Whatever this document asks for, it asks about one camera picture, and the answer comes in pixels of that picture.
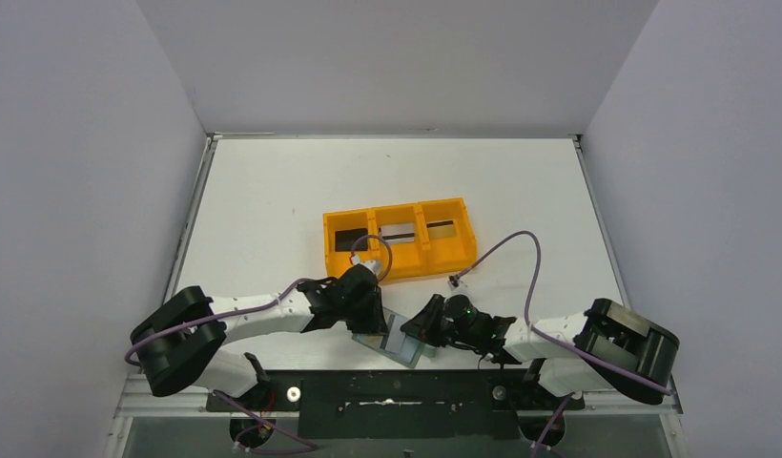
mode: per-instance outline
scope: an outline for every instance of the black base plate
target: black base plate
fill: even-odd
[[[298,433],[308,439],[433,438],[487,435],[517,439],[513,410],[552,410],[561,399],[536,383],[523,382],[526,369],[273,371],[271,382],[240,397],[260,411],[275,395],[272,411],[298,411]],[[504,401],[492,399],[492,388],[504,386]],[[297,386],[301,399],[287,400]],[[571,400],[566,410],[585,406]],[[233,411],[214,396],[211,412]]]

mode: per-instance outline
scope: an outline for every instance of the white table surface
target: white table surface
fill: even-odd
[[[464,198],[479,256],[508,234],[540,238],[543,266],[532,318],[621,301],[570,139],[221,139],[178,287],[210,295],[278,292],[323,278],[322,214],[438,198]],[[476,306],[521,316],[534,267],[528,237],[512,240],[464,279]],[[383,283],[383,305],[413,317],[446,276]],[[231,343],[267,369],[404,369],[355,343],[342,323],[307,334]],[[478,357],[440,348],[417,369],[474,368]]]

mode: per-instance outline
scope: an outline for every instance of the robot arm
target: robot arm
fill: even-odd
[[[238,397],[257,384],[258,362],[250,355],[225,351],[223,343],[274,332],[327,329],[338,321],[354,333],[387,334],[379,270],[376,261],[362,262],[339,279],[300,281],[282,295],[225,298],[189,286],[140,324],[130,340],[154,396],[199,385]],[[276,304],[261,307],[271,302]],[[198,321],[205,323],[192,325]],[[183,329],[175,332],[175,327]],[[153,339],[157,333],[165,335]]]
[[[679,341],[663,327],[607,299],[596,300],[585,312],[528,325],[523,318],[479,311],[463,283],[451,282],[451,288],[447,299],[434,295],[402,332],[426,344],[471,350],[495,363],[531,362],[529,372],[539,374],[539,384],[557,397],[615,388],[644,404],[662,402],[663,393],[641,381],[669,382]],[[572,348],[545,339],[535,328]],[[622,370],[592,364],[581,358],[584,354]]]

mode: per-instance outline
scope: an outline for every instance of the orange box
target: orange box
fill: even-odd
[[[456,272],[478,257],[475,234],[462,198],[366,208],[323,215],[326,273],[339,277],[351,265],[351,247],[366,234],[391,244],[394,262],[387,280]],[[382,261],[388,254],[370,239],[357,247],[362,260]]]

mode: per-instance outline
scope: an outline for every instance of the bolt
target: bolt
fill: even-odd
[[[495,386],[492,388],[492,399],[495,401],[503,401],[506,399],[506,388],[503,386]]]
[[[299,399],[301,399],[301,390],[297,386],[287,388],[287,401],[297,403]]]

